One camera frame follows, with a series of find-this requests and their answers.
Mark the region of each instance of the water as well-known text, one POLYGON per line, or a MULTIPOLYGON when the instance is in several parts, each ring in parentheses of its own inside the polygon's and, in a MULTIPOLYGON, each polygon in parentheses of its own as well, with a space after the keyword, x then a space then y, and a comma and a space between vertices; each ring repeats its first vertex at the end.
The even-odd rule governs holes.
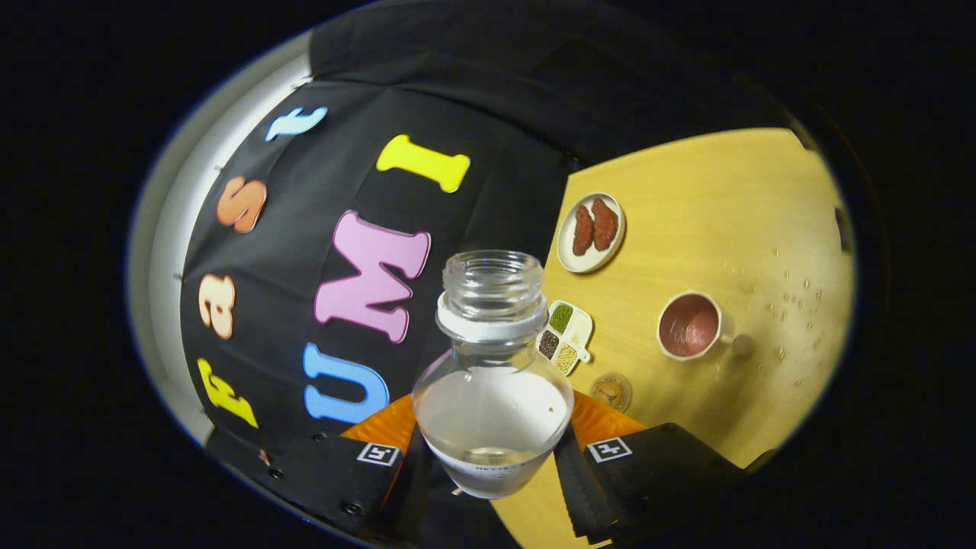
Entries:
POLYGON ((475 497, 497 499, 535 475, 571 411, 539 375, 473 367, 434 382, 416 413, 428 445, 455 484, 475 497))

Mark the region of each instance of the yellow table surface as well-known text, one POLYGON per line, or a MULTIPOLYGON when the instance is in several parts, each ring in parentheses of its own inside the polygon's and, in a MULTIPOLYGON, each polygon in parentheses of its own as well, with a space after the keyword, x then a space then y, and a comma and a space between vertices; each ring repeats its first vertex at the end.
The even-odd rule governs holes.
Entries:
MULTIPOLYGON (((590 363, 570 374, 589 393, 600 374, 630 379, 626 414, 673 421, 746 467, 782 444, 830 381, 851 315, 854 256, 840 249, 843 202, 820 156, 787 129, 721 132, 665 144, 569 177, 559 221, 591 192, 614 196, 624 241, 603 268, 573 274, 555 235, 543 291, 593 318, 590 363), (670 297, 711 294, 755 352, 717 347, 678 362, 655 329, 670 297)), ((523 547, 586 547, 563 502, 553 458, 516 495, 492 502, 523 547)))

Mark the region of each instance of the foam letter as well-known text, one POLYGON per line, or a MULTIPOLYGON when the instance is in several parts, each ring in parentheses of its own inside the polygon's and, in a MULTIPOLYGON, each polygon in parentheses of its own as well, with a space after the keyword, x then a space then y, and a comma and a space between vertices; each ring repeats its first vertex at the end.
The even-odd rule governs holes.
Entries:
POLYGON ((386 382, 372 368, 322 355, 311 343, 305 345, 302 363, 309 378, 328 375, 358 383, 366 390, 366 398, 362 402, 350 402, 326 397, 308 385, 305 387, 305 410, 315 419, 330 417, 346 423, 359 423, 389 404, 386 382))
POLYGON ((258 223, 265 200, 267 188, 263 182, 250 181, 244 185, 244 178, 237 176, 224 186, 217 202, 217 221, 226 227, 234 225, 237 232, 250 232, 258 223))
POLYGON ((373 309, 371 305, 409 299, 413 291, 384 269, 381 264, 399 268, 407 278, 424 270, 430 251, 430 234, 404 234, 371 225, 349 210, 336 224, 332 245, 352 263, 359 274, 324 282, 315 293, 315 318, 322 323, 332 318, 382 331, 393 343, 407 336, 410 317, 407 310, 373 309))
POLYGON ((230 310, 234 307, 234 281, 230 276, 223 279, 206 274, 200 280, 200 318, 205 326, 213 324, 214 331, 223 339, 234 333, 234 319, 230 310))
POLYGON ((390 168, 413 172, 433 179, 444 192, 454 192, 461 186, 470 165, 471 159, 463 154, 448 156, 423 148, 410 143, 410 137, 402 134, 389 140, 376 160, 376 169, 381 172, 390 168))
POLYGON ((218 408, 223 408, 228 412, 248 422, 248 425, 258 428, 258 420, 254 417, 254 410, 251 405, 241 397, 234 396, 234 390, 227 385, 223 379, 214 375, 214 369, 210 367, 204 359, 197 359, 196 365, 200 368, 200 377, 203 378, 203 387, 207 390, 207 397, 210 402, 218 408))
POLYGON ((271 122, 271 127, 267 129, 267 136, 264 137, 264 140, 267 142, 278 136, 303 134, 321 122, 328 110, 328 108, 320 106, 312 114, 301 116, 299 112, 302 112, 302 108, 298 107, 284 116, 278 116, 274 122, 271 122))

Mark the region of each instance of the black fabric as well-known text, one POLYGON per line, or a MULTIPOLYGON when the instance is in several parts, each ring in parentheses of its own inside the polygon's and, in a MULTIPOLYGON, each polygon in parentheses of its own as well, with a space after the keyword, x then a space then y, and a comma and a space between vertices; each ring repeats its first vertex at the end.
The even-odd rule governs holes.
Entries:
POLYGON ((307 343, 329 356, 376 370, 389 401, 409 393, 420 370, 449 348, 433 322, 443 288, 441 270, 458 251, 505 248, 545 261, 573 160, 503 121, 415 92, 366 84, 314 82, 297 90, 254 129, 215 181, 187 251, 181 311, 183 346, 200 401, 215 423, 272 453, 290 441, 349 424, 306 412, 305 387, 349 401, 362 389, 303 370, 307 343), (322 122, 304 134, 264 136, 271 122, 294 108, 327 106, 322 122), (471 164, 460 188, 442 191, 419 175, 375 164, 386 143, 407 134, 417 145, 463 153, 471 164), (255 228, 237 233, 216 218, 225 183, 237 176, 264 181, 267 201, 255 228), (339 319, 319 323, 313 303, 321 282, 357 275, 332 249, 337 221, 354 210, 368 223, 412 234, 429 232, 427 264, 413 280, 389 269, 413 296, 388 306, 410 316, 406 338, 339 319), (197 299, 205 275, 230 276, 236 291, 233 334, 221 339, 203 324, 197 299), (259 428, 215 407, 197 359, 252 406, 259 428))
POLYGON ((312 73, 472 106, 590 165, 661 143, 789 127, 758 85, 584 0, 385 0, 312 32, 312 73))

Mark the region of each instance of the dark seeds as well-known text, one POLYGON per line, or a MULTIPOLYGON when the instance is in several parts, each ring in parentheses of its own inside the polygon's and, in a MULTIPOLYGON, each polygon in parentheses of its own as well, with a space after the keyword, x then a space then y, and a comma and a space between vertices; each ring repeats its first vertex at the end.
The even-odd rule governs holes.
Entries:
POLYGON ((559 338, 555 336, 552 332, 546 330, 543 332, 543 338, 539 341, 539 352, 546 356, 547 359, 552 358, 552 354, 555 353, 555 348, 559 345, 559 338))

